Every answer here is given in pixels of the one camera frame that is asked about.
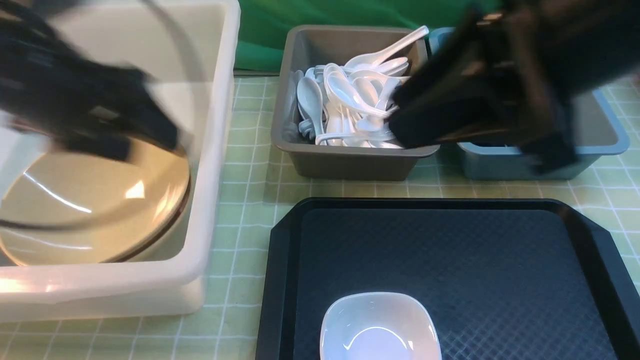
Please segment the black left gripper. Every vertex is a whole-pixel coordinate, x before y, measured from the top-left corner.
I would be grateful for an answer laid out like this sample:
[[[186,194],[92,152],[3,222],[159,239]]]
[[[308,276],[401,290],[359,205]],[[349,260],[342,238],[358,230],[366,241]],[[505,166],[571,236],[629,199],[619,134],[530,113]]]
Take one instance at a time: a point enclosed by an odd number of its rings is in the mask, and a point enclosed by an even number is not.
[[[180,130],[146,89],[146,74],[88,59],[38,14],[1,2],[1,109],[72,153],[126,162],[129,136],[179,147]]]

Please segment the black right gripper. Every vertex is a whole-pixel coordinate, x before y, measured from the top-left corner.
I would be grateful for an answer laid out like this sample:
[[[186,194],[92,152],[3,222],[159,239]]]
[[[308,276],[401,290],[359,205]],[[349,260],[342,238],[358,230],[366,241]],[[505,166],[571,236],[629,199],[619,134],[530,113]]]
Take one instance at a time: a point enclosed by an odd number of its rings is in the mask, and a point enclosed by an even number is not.
[[[400,87],[389,129],[406,149],[519,147],[535,174],[579,162],[573,98],[639,66],[637,0],[505,0],[477,6]]]

